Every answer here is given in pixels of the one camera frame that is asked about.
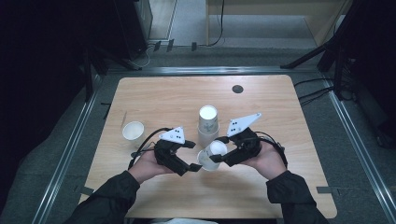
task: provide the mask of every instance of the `gray floor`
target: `gray floor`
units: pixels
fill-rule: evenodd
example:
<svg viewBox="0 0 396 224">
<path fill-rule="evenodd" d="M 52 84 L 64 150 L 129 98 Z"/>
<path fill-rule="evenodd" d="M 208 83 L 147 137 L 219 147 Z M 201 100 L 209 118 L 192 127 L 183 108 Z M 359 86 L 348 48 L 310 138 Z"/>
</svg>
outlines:
<svg viewBox="0 0 396 224">
<path fill-rule="evenodd" d="M 204 41 L 202 37 L 199 37 L 202 34 L 200 32 L 202 28 L 195 26 L 193 30 L 197 33 L 193 35 L 192 30 L 183 32 L 181 23 L 183 22 L 177 20 L 176 14 L 171 36 L 177 45 L 189 46 L 192 41 L 198 43 Z M 278 31 L 271 29 L 268 31 L 269 36 L 271 36 L 270 31 L 274 32 L 272 36 L 275 39 L 281 36 Z M 285 37 L 292 39 L 292 34 L 294 32 L 288 33 Z M 134 61 L 134 63 L 147 65 L 141 72 L 129 72 L 113 64 L 108 75 L 103 77 L 96 100 L 93 102 L 92 112 L 79 138 L 64 180 L 60 183 L 56 199 L 50 206 L 48 216 L 44 217 L 47 220 L 46 223 L 61 223 L 70 216 L 78 204 L 79 193 L 84 186 L 101 130 L 105 124 L 104 116 L 107 105 L 101 103 L 111 103 L 117 84 L 122 77 L 235 75 L 239 70 L 244 70 L 241 68 L 248 69 L 250 66 L 260 66 L 261 71 L 266 71 L 262 72 L 262 75 L 288 74 L 294 83 L 321 77 L 314 66 L 320 55 L 295 70 L 278 69 L 280 64 L 291 62 L 314 48 L 311 44 L 296 44 L 285 48 L 282 47 L 284 46 L 282 45 L 283 41 L 288 42 L 287 38 L 285 39 L 279 38 L 275 40 L 278 45 L 266 48 L 255 48 L 254 45 L 245 46 L 244 44 L 241 44 L 244 46 L 243 48 L 239 45 L 238 48 L 226 47 L 225 43 L 231 41 L 228 41 L 229 37 L 225 36 L 224 45 L 217 48 L 200 47 L 196 51 L 191 51 L 189 47 L 176 45 L 169 52 L 166 47 L 162 47 L 158 51 L 149 49 L 149 58 L 142 55 Z M 228 71 L 227 73 L 219 73 L 220 70 L 216 67 L 207 67 L 204 70 L 202 66 L 238 67 L 239 70 L 225 69 Z M 312 82 L 297 87 L 296 92 L 301 96 L 323 87 L 322 82 Z M 395 151 L 377 145 L 373 130 L 357 104 L 354 102 L 344 102 L 344 104 L 380 174 L 394 194 L 396 180 L 392 167 L 395 167 L 396 164 Z M 9 193 L 7 206 L 0 217 L 1 223 L 31 223 L 34 220 L 46 187 L 62 157 L 83 106 L 84 90 L 64 113 L 51 136 L 24 160 Z M 330 222 L 389 223 L 329 95 L 303 106 L 303 111 L 338 210 L 337 217 L 330 219 Z"/>
</svg>

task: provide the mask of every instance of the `table top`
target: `table top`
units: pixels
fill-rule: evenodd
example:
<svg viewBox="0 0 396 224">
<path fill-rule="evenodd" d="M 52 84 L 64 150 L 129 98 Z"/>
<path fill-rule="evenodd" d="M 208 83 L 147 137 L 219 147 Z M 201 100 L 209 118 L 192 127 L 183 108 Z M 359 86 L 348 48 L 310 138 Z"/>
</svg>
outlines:
<svg viewBox="0 0 396 224">
<path fill-rule="evenodd" d="M 235 85 L 241 86 L 243 92 L 233 92 Z M 269 133 L 285 147 L 289 170 L 305 178 L 325 217 L 336 216 L 332 195 L 317 191 L 317 187 L 328 184 L 291 79 L 283 75 L 123 78 L 85 186 L 98 189 L 127 169 L 135 149 L 121 131 L 130 121 L 141 121 L 146 136 L 160 128 L 183 126 L 186 139 L 198 143 L 197 124 L 203 105 L 218 110 L 220 136 L 226 135 L 230 119 L 262 113 L 250 129 Z M 158 134 L 152 138 L 153 142 L 158 140 Z M 180 148 L 177 155 L 188 164 L 197 163 L 201 149 L 198 144 L 193 149 Z M 228 167 L 225 163 L 215 172 L 201 169 L 183 176 L 156 176 L 142 184 L 127 217 L 282 217 L 280 205 L 268 201 L 266 181 L 253 168 Z"/>
</svg>

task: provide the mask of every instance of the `metal rail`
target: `metal rail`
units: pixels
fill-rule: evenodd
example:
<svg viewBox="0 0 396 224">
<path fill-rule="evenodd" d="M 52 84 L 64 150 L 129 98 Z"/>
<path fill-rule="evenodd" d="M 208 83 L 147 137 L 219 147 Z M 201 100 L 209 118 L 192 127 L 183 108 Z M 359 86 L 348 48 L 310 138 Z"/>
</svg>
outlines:
<svg viewBox="0 0 396 224">
<path fill-rule="evenodd" d="M 325 81 L 324 85 L 325 87 L 332 86 L 330 81 Z M 330 92 L 330 98 L 389 223 L 396 223 L 396 205 L 389 188 L 387 187 L 382 175 L 376 169 L 375 163 L 371 159 L 369 151 L 362 142 L 344 103 L 338 100 L 334 92 Z"/>
<path fill-rule="evenodd" d="M 102 83 L 102 79 L 100 78 L 100 76 L 96 75 L 94 86 L 99 88 L 101 83 Z M 64 153 L 62 154 L 58 166 L 56 167 L 56 170 L 45 189 L 44 196 L 41 200 L 40 205 L 38 206 L 38 209 L 35 213 L 35 217 L 32 223 L 36 224 L 36 223 L 46 222 L 47 217 L 50 213 L 50 209 L 53 206 L 53 203 L 55 202 L 55 198 L 59 192 L 62 182 L 64 181 L 64 176 L 67 172 L 70 161 L 73 158 L 74 152 L 76 150 L 76 146 L 78 144 L 78 140 L 81 137 L 81 133 L 84 130 L 85 124 L 87 123 L 88 116 L 91 113 L 96 96 L 97 96 L 97 90 L 94 90 L 90 101 L 86 102 L 85 105 L 83 106 L 82 111 L 78 117 L 78 121 L 66 144 Z"/>
</svg>

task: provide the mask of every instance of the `black sleeve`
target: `black sleeve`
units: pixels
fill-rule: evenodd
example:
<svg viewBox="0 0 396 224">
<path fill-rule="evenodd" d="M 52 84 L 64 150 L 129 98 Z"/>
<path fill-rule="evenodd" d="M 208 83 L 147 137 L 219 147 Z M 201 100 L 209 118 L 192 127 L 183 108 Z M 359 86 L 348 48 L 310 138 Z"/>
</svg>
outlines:
<svg viewBox="0 0 396 224">
<path fill-rule="evenodd" d="M 113 176 L 80 203 L 65 223 L 123 223 L 139 188 L 139 183 L 127 171 Z"/>
<path fill-rule="evenodd" d="M 281 203 L 286 224 L 329 223 L 317 209 L 305 180 L 286 171 L 267 182 L 267 194 L 271 203 Z"/>
</svg>

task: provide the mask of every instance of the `white paper cup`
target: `white paper cup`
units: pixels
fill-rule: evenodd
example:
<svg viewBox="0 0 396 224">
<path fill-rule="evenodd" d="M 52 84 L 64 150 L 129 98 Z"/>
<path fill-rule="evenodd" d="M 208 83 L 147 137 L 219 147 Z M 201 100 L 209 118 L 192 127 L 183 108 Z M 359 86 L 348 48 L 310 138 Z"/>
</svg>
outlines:
<svg viewBox="0 0 396 224">
<path fill-rule="evenodd" d="M 139 121 L 132 121 L 122 129 L 122 135 L 138 149 L 145 141 L 145 126 Z"/>
<path fill-rule="evenodd" d="M 199 127 L 197 128 L 198 130 L 198 144 L 201 147 L 207 147 L 213 140 L 219 137 L 219 125 L 218 129 L 214 133 L 203 133 L 201 130 L 199 130 Z"/>
<path fill-rule="evenodd" d="M 209 157 L 218 154 L 224 156 L 226 153 L 227 146 L 219 140 L 215 140 L 198 153 L 198 163 L 201 164 L 202 168 L 206 171 L 215 171 L 219 168 L 220 162 L 213 162 Z"/>
<path fill-rule="evenodd" d="M 199 110 L 198 128 L 205 134 L 215 133 L 218 130 L 218 110 L 213 105 L 204 105 Z"/>
</svg>

